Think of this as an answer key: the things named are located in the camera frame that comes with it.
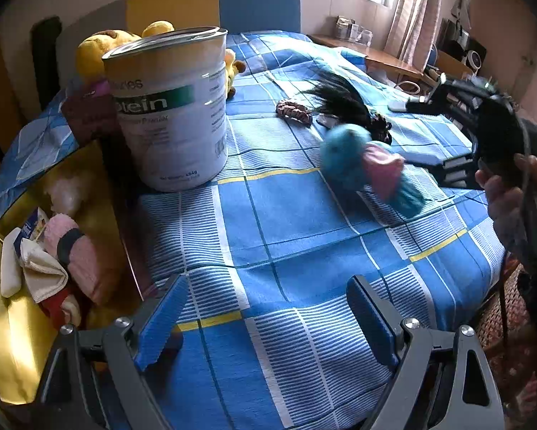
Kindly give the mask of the person right hand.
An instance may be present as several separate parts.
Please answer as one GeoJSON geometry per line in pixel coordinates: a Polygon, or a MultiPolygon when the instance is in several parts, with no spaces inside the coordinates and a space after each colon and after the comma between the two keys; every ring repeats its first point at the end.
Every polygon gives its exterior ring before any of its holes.
{"type": "MultiPolygon", "coordinates": [[[[521,171],[530,173],[531,181],[537,186],[537,157],[513,156],[514,164],[521,171]]],[[[493,220],[494,231],[502,245],[521,263],[524,262],[522,247],[517,247],[517,231],[522,228],[519,207],[523,201],[521,188],[506,185],[499,175],[494,175],[483,165],[476,171],[476,182],[483,188],[488,203],[488,215],[493,220]]]]}

